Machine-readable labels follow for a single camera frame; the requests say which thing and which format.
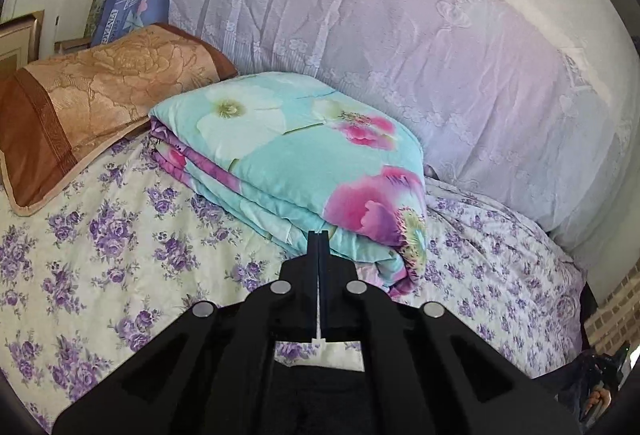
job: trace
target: pillowcase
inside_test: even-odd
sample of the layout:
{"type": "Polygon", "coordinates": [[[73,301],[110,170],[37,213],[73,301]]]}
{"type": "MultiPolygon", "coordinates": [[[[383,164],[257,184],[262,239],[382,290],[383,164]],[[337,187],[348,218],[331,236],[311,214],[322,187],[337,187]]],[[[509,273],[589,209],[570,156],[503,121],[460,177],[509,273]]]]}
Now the pillowcase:
{"type": "Polygon", "coordinates": [[[164,24],[36,61],[0,82],[0,173],[12,209],[38,211],[157,103],[237,75],[214,47],[164,24]]]}

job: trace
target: silver screw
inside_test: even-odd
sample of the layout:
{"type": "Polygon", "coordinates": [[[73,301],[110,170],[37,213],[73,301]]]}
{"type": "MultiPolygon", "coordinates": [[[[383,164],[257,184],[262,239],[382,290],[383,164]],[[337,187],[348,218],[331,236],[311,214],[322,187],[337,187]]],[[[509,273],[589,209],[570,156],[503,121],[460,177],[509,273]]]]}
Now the silver screw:
{"type": "Polygon", "coordinates": [[[191,309],[193,315],[197,318],[208,318],[213,314],[213,305],[208,301],[199,301],[191,309]]]}
{"type": "Polygon", "coordinates": [[[274,294],[286,294],[291,290],[291,284],[288,281],[276,280],[271,284],[271,292],[274,294]]]}
{"type": "Polygon", "coordinates": [[[444,307],[437,301],[425,303],[422,310],[424,310],[424,313],[430,318],[441,318],[444,316],[444,307]]]}
{"type": "Polygon", "coordinates": [[[364,281],[353,280],[347,284],[347,290],[351,294],[364,294],[367,291],[367,284],[364,281]]]}

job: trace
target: orange floral pillow cover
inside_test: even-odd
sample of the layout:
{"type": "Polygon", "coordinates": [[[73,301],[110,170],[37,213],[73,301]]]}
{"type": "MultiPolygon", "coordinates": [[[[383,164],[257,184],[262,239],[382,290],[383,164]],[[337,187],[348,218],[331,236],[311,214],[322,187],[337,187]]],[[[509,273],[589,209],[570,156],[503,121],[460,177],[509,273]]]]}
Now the orange floral pillow cover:
{"type": "Polygon", "coordinates": [[[0,173],[13,210],[36,212],[158,102],[235,75],[221,52],[165,24],[18,70],[0,81],[0,173]]]}

